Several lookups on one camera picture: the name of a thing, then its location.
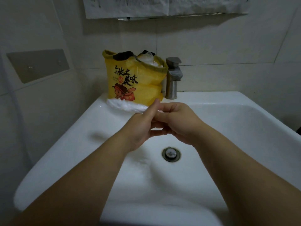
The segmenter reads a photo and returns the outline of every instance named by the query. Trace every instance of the hand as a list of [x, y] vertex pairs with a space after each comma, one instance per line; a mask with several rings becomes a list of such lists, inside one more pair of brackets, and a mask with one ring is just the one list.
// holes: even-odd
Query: hand
[[152, 105], [143, 114], [134, 114], [129, 121], [119, 131], [122, 136], [129, 140], [130, 151], [134, 151], [139, 148], [150, 137], [167, 135], [167, 130], [151, 130], [153, 128], [163, 128], [166, 124], [154, 121], [158, 107], [160, 106], [160, 100], [155, 99]]
[[174, 135], [178, 140], [185, 144], [193, 145], [196, 140], [198, 130], [206, 125], [192, 111], [192, 109], [184, 103], [161, 103], [158, 110], [164, 113], [156, 112], [155, 120], [166, 123], [163, 133]]

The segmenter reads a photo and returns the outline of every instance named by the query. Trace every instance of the sink drain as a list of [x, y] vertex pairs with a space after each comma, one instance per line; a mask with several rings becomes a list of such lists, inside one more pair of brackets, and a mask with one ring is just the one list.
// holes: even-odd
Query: sink drain
[[177, 162], [181, 158], [181, 153], [173, 147], [168, 147], [162, 151], [162, 157], [168, 162]]

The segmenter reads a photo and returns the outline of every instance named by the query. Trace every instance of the faucet handle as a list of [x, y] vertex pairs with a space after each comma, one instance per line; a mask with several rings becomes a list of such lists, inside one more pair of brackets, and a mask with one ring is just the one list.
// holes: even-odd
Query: faucet handle
[[179, 64], [182, 63], [179, 57], [168, 57], [166, 58], [166, 64], [169, 68], [177, 68]]

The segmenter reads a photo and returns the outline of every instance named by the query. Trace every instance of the cartoon character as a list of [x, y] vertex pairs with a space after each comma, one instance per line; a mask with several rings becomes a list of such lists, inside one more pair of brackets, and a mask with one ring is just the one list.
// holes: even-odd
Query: cartoon character
[[127, 101], [133, 101], [135, 100], [135, 96], [133, 91], [136, 90], [136, 88], [132, 87], [127, 89], [124, 85], [116, 83], [114, 86], [115, 88], [115, 98], [120, 98], [121, 100], [127, 100]]

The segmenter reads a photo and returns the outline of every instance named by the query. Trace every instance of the paper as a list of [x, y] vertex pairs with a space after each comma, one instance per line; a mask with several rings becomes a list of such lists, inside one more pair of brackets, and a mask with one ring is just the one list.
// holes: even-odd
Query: paper
[[250, 0], [83, 0], [87, 19], [248, 13]]

